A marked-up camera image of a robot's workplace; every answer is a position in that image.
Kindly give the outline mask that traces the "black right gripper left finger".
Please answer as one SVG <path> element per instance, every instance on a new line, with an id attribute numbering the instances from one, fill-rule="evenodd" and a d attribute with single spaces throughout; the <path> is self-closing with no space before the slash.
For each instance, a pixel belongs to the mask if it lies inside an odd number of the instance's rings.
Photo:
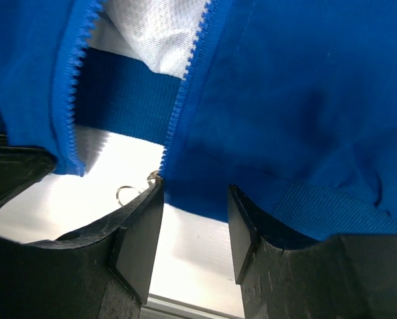
<path id="1" fill-rule="evenodd" d="M 0 318 L 138 318 L 163 216 L 154 183 L 116 211 L 54 241 L 0 237 Z"/>

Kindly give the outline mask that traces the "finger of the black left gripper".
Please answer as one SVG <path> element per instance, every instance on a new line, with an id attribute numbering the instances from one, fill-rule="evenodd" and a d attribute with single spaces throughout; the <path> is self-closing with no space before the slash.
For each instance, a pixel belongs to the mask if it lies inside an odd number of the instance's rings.
<path id="1" fill-rule="evenodd" d="M 42 148 L 10 146 L 0 134 L 0 208 L 56 169 L 56 158 Z"/>

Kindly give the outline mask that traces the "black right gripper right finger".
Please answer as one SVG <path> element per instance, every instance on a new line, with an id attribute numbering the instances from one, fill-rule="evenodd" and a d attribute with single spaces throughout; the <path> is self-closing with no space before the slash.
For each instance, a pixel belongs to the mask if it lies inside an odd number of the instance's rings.
<path id="1" fill-rule="evenodd" d="M 316 241 L 235 185 L 228 226 L 246 318 L 397 318 L 397 235 Z"/>

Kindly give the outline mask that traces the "blue white red hooded jacket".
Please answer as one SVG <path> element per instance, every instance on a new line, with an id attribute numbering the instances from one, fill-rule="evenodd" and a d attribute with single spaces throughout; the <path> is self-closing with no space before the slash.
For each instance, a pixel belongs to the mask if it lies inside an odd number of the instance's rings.
<path id="1" fill-rule="evenodd" d="M 397 1 L 0 1 L 0 132 L 81 176 L 77 125 L 164 146 L 179 209 L 396 235 Z"/>

